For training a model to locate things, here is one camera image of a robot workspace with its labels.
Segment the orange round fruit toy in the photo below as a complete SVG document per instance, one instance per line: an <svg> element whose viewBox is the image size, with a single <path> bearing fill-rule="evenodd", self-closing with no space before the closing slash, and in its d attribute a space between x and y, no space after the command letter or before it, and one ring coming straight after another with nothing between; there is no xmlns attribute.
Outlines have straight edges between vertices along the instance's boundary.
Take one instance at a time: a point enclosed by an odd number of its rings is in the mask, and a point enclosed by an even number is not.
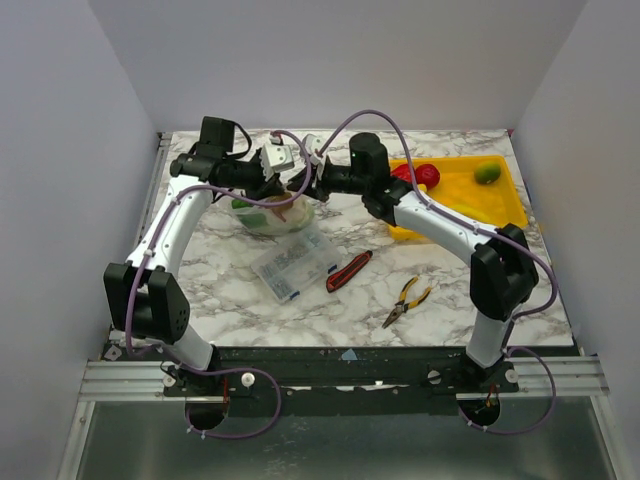
<svg viewBox="0 0 640 480"><path fill-rule="evenodd" d="M273 196L270 198L271 203L278 203L278 208L282 208L284 210L290 209L293 207L295 201L292 200L292 195L290 193L285 193L283 195Z"/></svg>

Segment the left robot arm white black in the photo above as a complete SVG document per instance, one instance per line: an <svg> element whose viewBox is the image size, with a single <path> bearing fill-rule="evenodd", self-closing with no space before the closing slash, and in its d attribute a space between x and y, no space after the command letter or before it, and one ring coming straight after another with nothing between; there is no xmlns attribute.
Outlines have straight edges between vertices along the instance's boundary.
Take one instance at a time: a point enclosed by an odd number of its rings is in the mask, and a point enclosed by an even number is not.
<svg viewBox="0 0 640 480"><path fill-rule="evenodd" d="M166 194L143 239L103 275L112 323L124 333L128 355L144 355L133 342L147 341L187 369L188 384L201 395L220 387L222 372L216 348L189 324L190 304L177 280L186 247L216 195L264 206L284 192L259 154L235 151L235 135L243 130L232 120L203 119L198 141L171 163Z"/></svg>

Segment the green bell pepper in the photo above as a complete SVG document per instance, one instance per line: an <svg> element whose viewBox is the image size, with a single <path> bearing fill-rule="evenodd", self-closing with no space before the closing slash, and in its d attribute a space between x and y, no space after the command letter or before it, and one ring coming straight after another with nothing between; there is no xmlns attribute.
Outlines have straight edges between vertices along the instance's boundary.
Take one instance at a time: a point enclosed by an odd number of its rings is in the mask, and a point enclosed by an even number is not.
<svg viewBox="0 0 640 480"><path fill-rule="evenodd" d="M244 208L252 208L253 205L243 201L243 200L239 200L239 199L233 199L231 202L231 208L233 210L238 210L238 209L244 209Z"/></svg>

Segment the red chili pepper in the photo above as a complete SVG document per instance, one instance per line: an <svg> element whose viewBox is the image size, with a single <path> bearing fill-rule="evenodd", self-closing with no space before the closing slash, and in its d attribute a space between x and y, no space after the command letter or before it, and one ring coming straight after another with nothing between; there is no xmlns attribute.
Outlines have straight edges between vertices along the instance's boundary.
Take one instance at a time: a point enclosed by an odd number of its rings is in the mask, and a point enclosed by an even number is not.
<svg viewBox="0 0 640 480"><path fill-rule="evenodd" d="M278 206L271 209L274 216L276 216L282 222L287 222L286 211L289 210L288 206Z"/></svg>

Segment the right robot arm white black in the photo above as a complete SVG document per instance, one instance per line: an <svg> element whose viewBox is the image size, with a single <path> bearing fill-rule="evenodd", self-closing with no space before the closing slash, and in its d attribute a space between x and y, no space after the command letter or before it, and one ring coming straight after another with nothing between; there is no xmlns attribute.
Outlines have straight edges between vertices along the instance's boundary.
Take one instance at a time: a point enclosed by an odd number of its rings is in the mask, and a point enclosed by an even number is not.
<svg viewBox="0 0 640 480"><path fill-rule="evenodd" d="M321 157L321 147L317 136L304 137L301 152L310 158L312 173L292 178L290 188L320 201L333 193L357 195L374 218L427 237L469 267L476 320L460 379L471 391L485 390L496 380L494 365L503 357L514 315L539 281L524 232L513 224L476 222L417 194L411 183L392 175L388 151L373 133L350 139L347 166Z"/></svg>

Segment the clear zip top bag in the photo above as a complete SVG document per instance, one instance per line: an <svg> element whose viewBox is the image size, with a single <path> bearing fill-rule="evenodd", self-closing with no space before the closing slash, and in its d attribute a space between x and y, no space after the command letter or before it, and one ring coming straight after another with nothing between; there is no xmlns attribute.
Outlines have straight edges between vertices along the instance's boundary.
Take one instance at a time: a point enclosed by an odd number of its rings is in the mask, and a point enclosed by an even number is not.
<svg viewBox="0 0 640 480"><path fill-rule="evenodd" d="M230 209L245 229L264 236L282 236L300 231L310 225L315 217L312 205L303 196L274 208L233 199Z"/></svg>

